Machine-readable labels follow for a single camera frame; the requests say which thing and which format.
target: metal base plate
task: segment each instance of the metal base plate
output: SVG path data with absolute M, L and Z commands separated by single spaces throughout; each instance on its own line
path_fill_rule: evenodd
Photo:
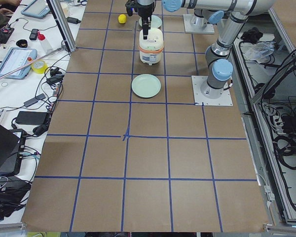
M 218 99 L 210 99 L 201 92 L 201 85 L 207 80 L 208 76 L 192 76 L 194 101 L 196 105 L 213 105 L 213 106 L 232 106 L 232 100 L 229 90 L 224 90 Z
M 183 15 L 184 28 L 186 33 L 205 34 L 205 35 L 213 35 L 215 33 L 214 26 L 212 24 L 207 24 L 206 27 L 191 24 L 191 20 L 193 16 L 194 15 L 192 14 Z

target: yellow ball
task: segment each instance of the yellow ball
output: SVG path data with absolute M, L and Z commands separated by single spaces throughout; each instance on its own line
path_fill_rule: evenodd
M 118 16 L 118 22 L 120 23 L 120 24 L 125 24 L 126 23 L 126 15 L 125 14 L 120 14 L 119 16 Z

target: tablet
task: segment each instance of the tablet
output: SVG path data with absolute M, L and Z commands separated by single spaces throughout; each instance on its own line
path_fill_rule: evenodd
M 25 16 L 42 19 L 49 13 L 49 7 L 46 0 L 34 0 L 21 11 Z
M 27 64 L 28 57 L 36 59 L 37 50 L 33 48 L 10 48 L 2 63 L 0 64 L 0 77 Z M 7 76 L 10 79 L 23 79 L 30 71 L 31 66 L 25 67 Z

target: white cable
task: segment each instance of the white cable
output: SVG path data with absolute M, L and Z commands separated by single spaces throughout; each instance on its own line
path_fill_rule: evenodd
M 262 178 L 262 180 L 264 181 L 265 185 L 269 186 L 269 183 L 266 181 L 266 179 L 262 175 L 260 175 L 260 174 L 256 174 L 256 175 Z
M 7 177 L 5 177 L 5 176 L 2 176 L 2 178 L 6 178 L 6 182 L 2 186 L 0 186 L 0 189 L 2 189 L 7 184 L 7 182 L 9 181 L 9 179 Z

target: power adapter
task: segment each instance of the power adapter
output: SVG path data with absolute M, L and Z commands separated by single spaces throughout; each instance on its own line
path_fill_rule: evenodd
M 55 68 L 55 69 L 50 69 L 50 76 L 51 77 L 53 77 L 53 76 L 55 76 L 55 75 L 60 75 L 60 74 L 63 74 L 60 70 L 59 70 L 59 68 L 57 67 L 57 68 Z
M 62 82 L 63 79 L 64 79 L 64 75 L 55 75 L 55 76 L 53 76 L 51 78 L 47 78 L 46 82 L 49 85 L 55 85 L 58 82 Z
M 78 20 L 77 18 L 73 18 L 73 17 L 67 17 L 67 22 L 69 23 L 73 23 L 73 24 L 79 24 L 81 21 Z

